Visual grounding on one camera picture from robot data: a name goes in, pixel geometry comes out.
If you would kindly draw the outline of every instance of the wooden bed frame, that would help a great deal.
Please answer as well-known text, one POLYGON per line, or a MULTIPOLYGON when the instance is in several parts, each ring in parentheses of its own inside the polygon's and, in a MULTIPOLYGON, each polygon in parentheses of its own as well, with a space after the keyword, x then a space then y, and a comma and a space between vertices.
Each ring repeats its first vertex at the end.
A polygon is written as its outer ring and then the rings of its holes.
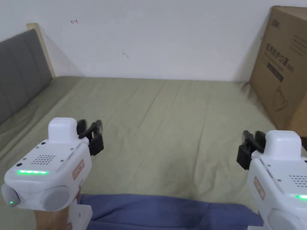
POLYGON ((44 42, 42 30, 40 29, 39 24, 38 23, 28 23, 27 28, 28 28, 28 30, 30 30, 30 29, 36 30, 36 33, 38 35, 39 41, 40 41, 41 46, 43 48, 43 51, 44 51, 44 54, 45 54, 45 57, 46 57, 46 60, 47 60, 47 63, 48 63, 48 67, 49 67, 51 75, 52 75, 52 78, 55 78, 56 75, 55 75, 54 69, 52 67, 51 60, 50 60, 50 57, 49 57, 49 54, 48 54, 48 51, 47 51, 47 47, 46 47, 46 44, 44 42))

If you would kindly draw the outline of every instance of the red label sticker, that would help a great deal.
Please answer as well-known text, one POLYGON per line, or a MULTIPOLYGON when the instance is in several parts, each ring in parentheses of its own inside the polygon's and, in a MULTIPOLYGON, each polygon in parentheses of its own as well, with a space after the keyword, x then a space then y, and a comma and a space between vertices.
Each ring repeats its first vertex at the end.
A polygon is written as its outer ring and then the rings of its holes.
POLYGON ((261 199, 264 200, 264 198, 266 196, 266 192, 262 188, 262 186, 261 186, 261 184, 260 184, 260 182, 259 182, 257 177, 255 177, 255 179, 254 179, 254 185, 255 185, 255 187, 256 187, 256 189, 257 189, 261 199))
POLYGON ((74 180, 78 177, 79 173, 82 171, 84 168, 84 161, 80 161, 76 169, 73 171, 72 176, 74 177, 74 180))

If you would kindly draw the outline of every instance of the gray knob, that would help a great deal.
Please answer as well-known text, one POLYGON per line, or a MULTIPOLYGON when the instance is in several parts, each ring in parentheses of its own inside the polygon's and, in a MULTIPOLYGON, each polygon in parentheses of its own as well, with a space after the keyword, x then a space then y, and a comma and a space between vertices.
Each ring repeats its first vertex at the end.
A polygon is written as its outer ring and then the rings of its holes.
POLYGON ((41 205, 46 211, 61 209, 69 199, 69 190, 66 186, 57 186, 46 189, 41 196, 41 205))
POLYGON ((20 199, 16 191, 4 183, 1 186, 1 192, 5 203, 10 207, 15 207, 20 204, 20 199))

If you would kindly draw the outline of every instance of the red pen mark on wall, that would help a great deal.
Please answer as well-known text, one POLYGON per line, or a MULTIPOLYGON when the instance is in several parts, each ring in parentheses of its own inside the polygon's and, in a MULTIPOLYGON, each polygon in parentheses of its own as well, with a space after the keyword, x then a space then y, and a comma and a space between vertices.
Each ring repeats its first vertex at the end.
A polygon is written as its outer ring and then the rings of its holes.
POLYGON ((71 20, 70 23, 74 24, 74 22, 78 23, 77 19, 75 21, 71 20))

